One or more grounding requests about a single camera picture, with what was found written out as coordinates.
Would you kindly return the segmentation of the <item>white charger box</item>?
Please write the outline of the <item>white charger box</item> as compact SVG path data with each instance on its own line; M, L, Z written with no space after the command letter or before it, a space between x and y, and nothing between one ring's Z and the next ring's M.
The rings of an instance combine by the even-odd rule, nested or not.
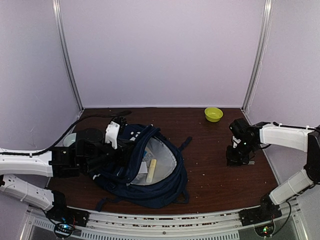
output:
M147 163L145 161L142 161L140 164L138 174L147 174L147 173L148 173Z

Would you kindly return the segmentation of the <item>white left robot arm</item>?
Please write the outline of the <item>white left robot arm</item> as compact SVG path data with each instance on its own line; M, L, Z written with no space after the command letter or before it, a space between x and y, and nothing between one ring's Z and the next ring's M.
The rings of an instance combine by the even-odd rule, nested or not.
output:
M66 197L56 190L39 188L17 177L38 175L48 178L73 178L114 162L126 166L134 144L118 138L126 127L130 110L108 115L111 119L104 132L87 128L75 134L68 146L52 146L40 150L0 150L0 190L22 202L44 211L53 221L86 226L89 212L67 206Z

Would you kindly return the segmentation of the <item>pale yellow highlighter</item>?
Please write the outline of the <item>pale yellow highlighter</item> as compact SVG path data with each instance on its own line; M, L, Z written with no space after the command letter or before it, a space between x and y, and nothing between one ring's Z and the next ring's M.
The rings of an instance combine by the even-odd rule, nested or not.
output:
M148 183L148 184L152 183L152 181L153 181L156 165L157 165L157 160L155 158L153 158L150 161L150 165L149 165L149 169L148 169L148 173L147 173L147 177L146 177L146 183Z

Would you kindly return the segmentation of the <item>blue striped reader book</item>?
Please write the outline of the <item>blue striped reader book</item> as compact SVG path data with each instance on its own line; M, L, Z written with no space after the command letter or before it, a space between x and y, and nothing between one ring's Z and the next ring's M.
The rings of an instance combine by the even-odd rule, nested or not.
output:
M152 160L153 158L154 158L154 155L152 151L148 147L146 147L143 154L143 160L146 162L146 161Z

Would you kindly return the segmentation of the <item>navy blue student backpack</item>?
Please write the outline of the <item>navy blue student backpack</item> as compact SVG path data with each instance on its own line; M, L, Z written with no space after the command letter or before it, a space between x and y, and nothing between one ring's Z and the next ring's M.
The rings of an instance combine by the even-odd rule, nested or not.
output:
M162 135L158 127L142 124L126 125L118 137L135 143L128 165L103 167L89 173L100 188L115 195L114 203L127 201L151 209L160 209L171 203L189 203L188 174L182 151L192 137L177 147ZM146 147L157 160L152 183L146 183L147 173L138 174Z

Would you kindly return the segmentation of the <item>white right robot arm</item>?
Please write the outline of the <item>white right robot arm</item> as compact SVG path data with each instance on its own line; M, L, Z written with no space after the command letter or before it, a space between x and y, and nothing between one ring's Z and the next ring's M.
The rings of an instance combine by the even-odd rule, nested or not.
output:
M271 146L306 156L302 169L264 195L259 206L239 212L244 225L280 217L281 204L320 183L319 127L265 121L250 125L245 119L238 118L228 128L232 133L231 145L226 148L228 166L250 165L257 151Z

